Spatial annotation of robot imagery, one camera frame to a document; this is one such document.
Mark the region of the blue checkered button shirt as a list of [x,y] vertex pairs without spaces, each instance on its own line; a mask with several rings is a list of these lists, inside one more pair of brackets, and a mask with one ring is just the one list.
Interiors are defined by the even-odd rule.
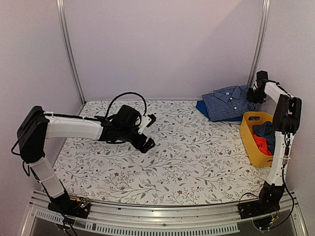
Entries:
[[230,86],[202,95],[210,120],[223,121],[242,117],[255,110],[255,104],[247,100],[249,86]]

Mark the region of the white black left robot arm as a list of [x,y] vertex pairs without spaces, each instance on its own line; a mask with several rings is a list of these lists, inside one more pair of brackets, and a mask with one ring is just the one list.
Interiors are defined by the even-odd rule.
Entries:
[[115,115],[94,118],[56,114],[34,106],[18,128],[11,153],[29,165],[37,181],[54,200],[55,207],[62,213],[70,213],[73,202],[68,199],[66,189],[45,157],[46,141],[77,138],[107,144],[130,143],[141,153],[147,153],[155,142],[144,134],[144,130],[155,121],[155,115],[142,115],[127,105],[123,105]]

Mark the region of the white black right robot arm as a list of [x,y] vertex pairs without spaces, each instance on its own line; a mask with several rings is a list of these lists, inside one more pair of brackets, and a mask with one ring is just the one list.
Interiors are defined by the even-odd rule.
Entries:
[[250,102],[262,104],[266,97],[276,102],[272,125],[275,131],[275,151],[270,173],[264,182],[262,192],[267,195],[257,200],[254,210],[265,214],[270,210],[274,201],[274,192],[282,195],[285,190],[285,174],[290,159],[291,146],[300,125],[302,100],[287,92],[280,83],[269,80],[268,72],[259,71],[253,87],[247,93]]

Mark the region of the yellow plastic laundry basket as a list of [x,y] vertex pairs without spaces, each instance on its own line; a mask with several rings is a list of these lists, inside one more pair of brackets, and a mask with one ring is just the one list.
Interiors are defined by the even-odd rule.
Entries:
[[261,152],[253,137],[253,126],[263,125],[267,121],[272,121],[272,118],[265,112],[246,112],[243,115],[240,134],[249,160],[255,167],[271,167],[272,165],[273,157]]

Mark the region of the grey blue garment in basket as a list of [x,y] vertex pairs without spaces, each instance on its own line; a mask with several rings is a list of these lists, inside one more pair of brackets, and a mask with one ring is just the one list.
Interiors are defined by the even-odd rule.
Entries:
[[270,151],[271,155],[273,155],[275,151],[276,137],[272,122],[266,121],[262,125],[254,125],[252,129],[254,135],[266,140],[268,150]]

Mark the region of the orange garment in basket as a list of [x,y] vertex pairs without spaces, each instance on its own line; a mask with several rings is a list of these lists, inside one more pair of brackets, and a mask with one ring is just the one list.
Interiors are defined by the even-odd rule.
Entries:
[[265,138],[259,137],[255,134],[253,134],[252,137],[253,137],[253,139],[254,139],[254,141],[255,141],[255,143],[256,143],[256,145],[257,145],[257,147],[261,153],[263,153],[264,155],[267,155],[267,156],[272,156],[272,153],[268,149],[267,141]]

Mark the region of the folded royal blue garment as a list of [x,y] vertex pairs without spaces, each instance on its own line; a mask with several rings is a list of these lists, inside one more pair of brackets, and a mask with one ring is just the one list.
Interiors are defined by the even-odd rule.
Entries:
[[[211,120],[210,119],[210,116],[208,114],[208,111],[207,111],[207,108],[206,108],[206,105],[205,105],[205,102],[203,100],[199,100],[197,101],[196,103],[196,109],[201,113],[203,114],[208,120]],[[223,120],[216,120],[216,122],[224,122],[224,121],[227,121],[227,122],[235,122],[235,121],[242,121],[242,117],[236,117],[236,118],[228,118],[228,119],[223,119]]]

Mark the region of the floral patterned table cloth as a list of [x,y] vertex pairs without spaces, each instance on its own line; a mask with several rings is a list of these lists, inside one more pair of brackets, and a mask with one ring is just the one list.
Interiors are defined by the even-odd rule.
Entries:
[[239,122],[210,122],[194,101],[127,101],[148,109],[145,130],[156,146],[145,154],[131,144],[67,139],[54,171],[68,193],[140,205],[203,205],[258,195],[269,168],[253,166]]

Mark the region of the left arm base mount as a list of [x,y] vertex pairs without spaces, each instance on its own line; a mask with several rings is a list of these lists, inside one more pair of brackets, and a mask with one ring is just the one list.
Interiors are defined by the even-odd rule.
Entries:
[[91,201],[79,197],[72,199],[67,193],[62,194],[57,198],[49,196],[48,209],[61,215],[68,215],[77,218],[87,219],[90,213]]

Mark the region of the aluminium front rail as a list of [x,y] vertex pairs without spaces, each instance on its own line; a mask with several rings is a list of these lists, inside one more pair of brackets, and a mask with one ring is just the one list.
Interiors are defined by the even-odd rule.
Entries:
[[260,225],[272,216],[242,218],[236,202],[202,206],[141,206],[92,201],[86,219],[63,217],[34,191],[22,226],[23,236],[309,236],[293,194],[284,194],[271,230]]

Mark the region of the right aluminium frame post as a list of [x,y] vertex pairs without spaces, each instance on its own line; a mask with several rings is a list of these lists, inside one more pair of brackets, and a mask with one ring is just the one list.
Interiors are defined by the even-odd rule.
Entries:
[[267,30],[267,24],[268,24],[268,18],[269,18],[269,11],[270,11],[270,0],[263,0],[262,5],[262,12],[261,12],[261,19],[260,19],[260,25],[258,30],[258,38],[256,42],[256,47],[254,50],[253,60],[251,64],[251,69],[249,73],[248,78],[248,85],[252,86],[255,79],[255,73],[258,67],[261,51],[263,48],[263,42]]

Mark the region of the aluminium frame post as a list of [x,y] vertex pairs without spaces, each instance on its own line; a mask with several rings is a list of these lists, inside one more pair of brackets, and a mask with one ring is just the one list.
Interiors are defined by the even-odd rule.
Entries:
[[253,60],[251,64],[251,69],[249,73],[248,78],[248,85],[252,86],[255,79],[255,73],[258,67],[261,51],[263,48],[263,42],[267,30],[267,24],[268,24],[268,18],[269,18],[269,11],[270,11],[270,0],[263,0],[262,5],[262,12],[261,12],[261,19],[260,19],[260,25],[258,30],[258,38],[256,42],[256,47],[254,50]]
[[79,101],[81,105],[83,106],[86,104],[86,99],[85,99],[83,88],[79,79],[79,75],[78,75],[78,71],[77,71],[77,67],[75,63],[75,58],[74,58],[74,54],[72,50],[72,45],[71,45],[71,40],[70,40],[70,35],[69,35],[69,30],[68,30],[68,25],[67,25],[67,20],[66,20],[64,1],[56,0],[56,5],[57,5],[57,13],[58,13],[58,18],[59,18],[59,23],[60,23],[60,28],[61,28],[61,34],[63,38],[63,43],[65,47],[66,57],[69,64],[70,73],[72,75],[72,79],[74,82],[74,86],[75,86]]

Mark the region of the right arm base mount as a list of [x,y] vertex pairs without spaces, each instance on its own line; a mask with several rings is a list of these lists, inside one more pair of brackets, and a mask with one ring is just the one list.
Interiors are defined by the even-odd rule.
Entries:
[[252,193],[245,193],[241,196],[238,202],[238,211],[241,219],[254,219],[253,225],[259,231],[270,230],[279,216],[280,204],[279,203],[261,203],[260,200],[251,200],[247,202],[241,202],[241,199],[245,195],[255,196]]

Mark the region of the left aluminium frame post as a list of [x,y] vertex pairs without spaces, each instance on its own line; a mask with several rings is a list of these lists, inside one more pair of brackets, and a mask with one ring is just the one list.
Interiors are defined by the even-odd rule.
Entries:
[[74,86],[75,86],[79,101],[81,105],[83,106],[86,104],[86,99],[85,99],[83,88],[79,79],[79,75],[78,75],[78,71],[77,71],[77,67],[75,63],[75,58],[74,58],[74,54],[72,50],[72,45],[71,45],[71,40],[70,40],[70,35],[69,35],[69,30],[68,30],[68,25],[67,25],[67,20],[66,20],[64,1],[56,0],[56,5],[57,5],[57,13],[58,13],[58,18],[59,18],[59,23],[60,23],[60,28],[61,28],[61,34],[63,38],[63,43],[65,47],[66,57],[69,64],[70,73],[72,75],[72,79],[74,82]]

